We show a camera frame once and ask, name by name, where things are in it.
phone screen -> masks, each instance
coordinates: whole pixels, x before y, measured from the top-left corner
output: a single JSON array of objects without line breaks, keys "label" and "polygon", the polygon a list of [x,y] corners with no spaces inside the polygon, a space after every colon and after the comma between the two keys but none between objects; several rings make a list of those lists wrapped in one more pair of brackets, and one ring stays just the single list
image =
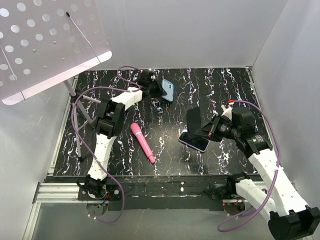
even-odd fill
[{"label": "phone screen", "polygon": [[203,137],[196,136],[193,138],[189,138],[189,134],[187,131],[183,131],[179,137],[179,142],[191,147],[195,150],[204,153],[209,145],[209,140],[204,139]]}]

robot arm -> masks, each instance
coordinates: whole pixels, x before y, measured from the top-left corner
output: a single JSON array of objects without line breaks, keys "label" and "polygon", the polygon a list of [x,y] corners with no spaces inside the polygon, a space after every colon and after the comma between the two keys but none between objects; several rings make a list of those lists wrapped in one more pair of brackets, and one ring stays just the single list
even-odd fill
[{"label": "robot arm", "polygon": [[[128,88],[128,90],[131,91],[136,89],[137,88],[135,87]],[[122,130],[125,111],[142,100],[142,93],[141,90],[136,92],[124,92],[119,96],[111,98],[108,102],[101,102],[102,110],[98,111],[99,113],[96,119],[98,128],[94,154],[105,169],[108,168],[112,145],[114,144],[117,135]],[[107,176],[94,160],[92,161],[88,175],[96,180],[103,180]]]},{"label": "robot arm", "polygon": [[[94,154],[104,169],[108,168],[112,145],[124,126],[125,112],[145,97],[158,98],[167,95],[151,70],[140,71],[137,83],[141,86],[141,90],[123,92],[116,97],[102,99],[96,110],[96,118],[93,122],[96,131]],[[129,87],[128,90],[134,91],[137,88]],[[77,185],[90,197],[100,199],[107,191],[106,177],[107,174],[98,163],[92,160],[84,184],[82,185],[77,181]]]},{"label": "robot arm", "polygon": [[[194,134],[214,142],[223,138],[235,140],[269,189],[276,170],[276,153],[267,136],[256,132],[252,113],[245,107],[232,108],[230,105],[222,106],[223,114],[214,116],[209,124]],[[266,198],[266,194],[245,173],[229,176],[224,189],[231,195],[245,198],[255,209]],[[272,197],[260,213],[276,240],[295,240],[312,235],[320,222],[320,210],[309,207],[282,167],[278,168]]]}]

smartphone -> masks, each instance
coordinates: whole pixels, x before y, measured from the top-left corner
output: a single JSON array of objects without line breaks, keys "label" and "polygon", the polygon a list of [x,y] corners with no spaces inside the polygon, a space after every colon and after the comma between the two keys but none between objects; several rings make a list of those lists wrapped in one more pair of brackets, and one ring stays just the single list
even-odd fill
[{"label": "smartphone", "polygon": [[204,139],[203,137],[196,136],[193,138],[189,138],[189,133],[186,129],[182,131],[178,141],[190,148],[198,150],[200,153],[204,153],[209,145],[209,140]]},{"label": "smartphone", "polygon": [[165,100],[172,102],[174,100],[174,85],[166,79],[162,80],[162,88],[167,95],[162,96]]}]

metal rod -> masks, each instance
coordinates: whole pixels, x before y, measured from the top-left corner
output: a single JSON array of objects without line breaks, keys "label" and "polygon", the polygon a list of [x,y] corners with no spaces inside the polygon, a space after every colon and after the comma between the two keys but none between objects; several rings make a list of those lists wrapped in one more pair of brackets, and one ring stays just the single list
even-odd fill
[{"label": "metal rod", "polygon": [[[77,111],[73,112],[73,119],[74,119],[74,126],[76,128],[76,130],[79,132],[78,128],[78,117],[77,117]],[[80,145],[80,139],[78,137],[78,135],[75,135],[75,140],[76,140],[76,147],[78,150],[78,157],[81,158],[81,145]]]},{"label": "metal rod", "polygon": [[26,100],[25,95],[23,94],[23,92],[22,92],[22,90],[21,90],[21,88],[20,88],[20,86],[19,86],[19,83],[18,83],[18,80],[17,80],[17,76],[15,75],[15,73],[14,73],[14,71],[13,71],[11,65],[10,65],[10,62],[9,62],[9,60],[8,60],[8,58],[7,58],[7,55],[5,54],[4,49],[2,48],[1,43],[0,43],[0,48],[1,48],[1,51],[2,51],[2,53],[3,53],[3,55],[4,55],[4,58],[5,58],[5,60],[6,60],[6,63],[9,65],[9,68],[10,68],[10,70],[11,70],[11,73],[12,73],[12,75],[13,75],[13,78],[14,78],[15,81],[16,81],[16,85],[18,86],[18,89],[19,89],[19,91],[20,91],[20,93],[21,93],[21,95],[22,95],[22,97],[23,97],[23,100]]},{"label": "metal rod", "polygon": [[[64,85],[66,86],[66,88],[68,89],[70,95],[72,97],[74,97],[76,95],[75,90],[73,89],[73,87],[71,86],[69,80],[65,80],[63,81]],[[92,124],[94,121],[93,119],[91,119],[91,117],[89,116],[87,110],[85,109],[85,107],[82,105],[82,103],[80,101],[78,101],[78,103],[76,104],[80,111],[82,112],[82,114],[84,115],[85,119],[88,121],[89,124]]]},{"label": "metal rod", "polygon": [[85,121],[84,122],[84,124],[82,124],[79,128],[78,128],[78,130],[80,130],[80,129],[82,129],[85,125],[87,125],[88,124],[88,121]]},{"label": "metal rod", "polygon": [[95,99],[95,98],[92,98],[92,97],[89,97],[89,96],[86,96],[86,95],[83,95],[83,98],[86,99],[86,100],[89,100],[89,101],[91,101],[91,102],[97,103],[97,104],[100,104],[100,103],[101,103],[100,100]]},{"label": "metal rod", "polygon": [[74,22],[74,20],[72,19],[72,17],[70,16],[69,12],[66,12],[66,15],[70,18],[71,22],[74,24],[74,26],[76,27],[76,29],[78,29],[78,31],[81,33],[81,35],[84,37],[84,39],[87,41],[87,43],[90,45],[90,48],[92,49],[92,51],[94,52],[94,55],[96,56],[96,58],[98,59],[99,63],[101,63],[98,55],[96,54],[96,51],[94,50],[94,48],[92,47],[91,43],[89,42],[89,40],[86,38],[86,36],[82,33],[82,31],[79,29],[79,27],[77,26],[77,24]]}]

white wall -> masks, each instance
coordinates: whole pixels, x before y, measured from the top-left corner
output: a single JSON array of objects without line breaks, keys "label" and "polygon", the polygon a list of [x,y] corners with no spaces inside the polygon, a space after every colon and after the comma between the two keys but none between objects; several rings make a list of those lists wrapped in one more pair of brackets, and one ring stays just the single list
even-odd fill
[{"label": "white wall", "polygon": [[94,69],[253,65],[288,0],[96,0],[112,58]]},{"label": "white wall", "polygon": [[289,0],[253,66],[282,165],[311,207],[320,207],[319,26],[319,0]]},{"label": "white wall", "polygon": [[53,156],[68,92],[61,83],[16,105],[0,102],[0,239],[21,240]]}]

